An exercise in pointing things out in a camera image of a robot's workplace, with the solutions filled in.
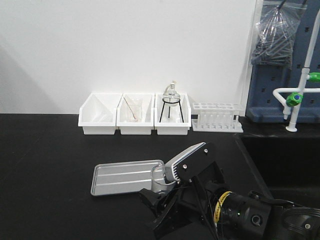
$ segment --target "black sink basin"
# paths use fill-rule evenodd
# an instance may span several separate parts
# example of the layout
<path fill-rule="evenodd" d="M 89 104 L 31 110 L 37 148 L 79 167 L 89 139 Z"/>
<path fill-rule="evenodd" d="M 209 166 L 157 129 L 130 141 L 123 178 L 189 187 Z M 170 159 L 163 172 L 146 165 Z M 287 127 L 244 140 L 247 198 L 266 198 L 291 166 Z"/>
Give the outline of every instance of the black sink basin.
<path fill-rule="evenodd" d="M 320 138 L 241 136 L 240 142 L 275 199 L 320 208 Z"/>

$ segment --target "black metal stand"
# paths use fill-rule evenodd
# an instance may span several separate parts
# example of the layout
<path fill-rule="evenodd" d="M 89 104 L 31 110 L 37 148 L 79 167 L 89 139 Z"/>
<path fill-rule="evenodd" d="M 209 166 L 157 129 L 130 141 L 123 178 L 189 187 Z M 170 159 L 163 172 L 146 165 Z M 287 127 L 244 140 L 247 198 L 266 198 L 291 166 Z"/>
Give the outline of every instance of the black metal stand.
<path fill-rule="evenodd" d="M 179 107 L 180 107 L 180 113 L 181 113 L 181 119 L 182 119 L 182 122 L 184 123 L 185 121 L 184 121 L 184 116 L 183 116 L 183 114 L 182 114 L 182 108 L 181 108 L 181 103 L 180 103 L 180 99 L 179 99 L 179 101 L 176 101 L 176 102 L 168 102 L 168 101 L 165 101 L 165 100 L 163 100 L 162 99 L 162 101 L 163 101 L 163 105 L 162 105 L 162 110 L 161 110 L 161 115 L 160 115 L 160 123 L 161 123 L 161 119 L 162 119 L 162 115 L 163 115 L 163 113 L 164 113 L 164 109 L 165 109 L 165 104 L 179 104 Z M 168 119 L 170 118 L 170 105 L 169 105 L 169 110 L 168 110 Z"/>

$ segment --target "faucet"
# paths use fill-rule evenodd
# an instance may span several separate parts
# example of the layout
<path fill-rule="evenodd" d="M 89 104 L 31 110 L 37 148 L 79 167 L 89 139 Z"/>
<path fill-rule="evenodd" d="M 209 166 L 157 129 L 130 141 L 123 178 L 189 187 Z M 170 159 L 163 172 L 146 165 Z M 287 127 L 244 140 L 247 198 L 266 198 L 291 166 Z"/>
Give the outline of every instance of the faucet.
<path fill-rule="evenodd" d="M 283 105 L 283 118 L 288 119 L 291 114 L 289 125 L 285 127 L 289 132 L 296 132 L 296 123 L 300 110 L 302 100 L 305 93 L 320 93 L 320 88 L 306 88 L 307 81 L 319 83 L 320 82 L 320 73 L 319 72 L 310 72 L 310 64 L 312 56 L 314 54 L 314 49 L 319 33 L 320 28 L 320 10 L 318 11 L 313 29 L 311 34 L 311 39 L 309 42 L 308 51 L 306 54 L 304 66 L 301 70 L 301 76 L 298 87 L 281 87 L 273 90 L 274 97 Z M 291 93 L 286 99 L 281 96 L 280 93 Z"/>

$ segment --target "silver tray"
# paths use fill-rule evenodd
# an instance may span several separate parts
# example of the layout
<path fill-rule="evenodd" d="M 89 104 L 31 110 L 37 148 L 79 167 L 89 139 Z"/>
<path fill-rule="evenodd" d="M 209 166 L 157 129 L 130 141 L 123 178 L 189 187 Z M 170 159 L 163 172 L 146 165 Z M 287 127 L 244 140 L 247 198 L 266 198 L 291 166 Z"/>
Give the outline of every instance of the silver tray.
<path fill-rule="evenodd" d="M 99 164 L 93 172 L 91 195 L 111 195 L 151 190 L 151 169 L 161 160 Z"/>

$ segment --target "white plastic bin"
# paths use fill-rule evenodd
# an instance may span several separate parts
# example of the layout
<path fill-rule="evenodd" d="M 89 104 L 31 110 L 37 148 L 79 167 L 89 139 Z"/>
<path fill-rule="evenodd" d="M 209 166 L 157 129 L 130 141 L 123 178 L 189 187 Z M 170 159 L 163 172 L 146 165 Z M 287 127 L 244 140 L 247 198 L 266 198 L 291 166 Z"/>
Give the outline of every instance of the white plastic bin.
<path fill-rule="evenodd" d="M 117 109 L 116 125 L 122 135 L 151 135 L 154 129 L 154 93 L 124 93 Z"/>
<path fill-rule="evenodd" d="M 161 111 L 163 108 L 163 95 L 158 93 L 155 95 L 154 106 L 154 128 L 157 130 L 158 135 L 187 135 L 191 127 L 191 107 L 186 93 L 180 94 L 180 104 L 182 109 L 183 121 L 180 112 L 180 106 L 170 107 L 164 105 L 163 114 L 160 122 Z"/>
<path fill-rule="evenodd" d="M 78 126 L 85 135 L 113 135 L 122 94 L 91 93 L 80 107 Z"/>

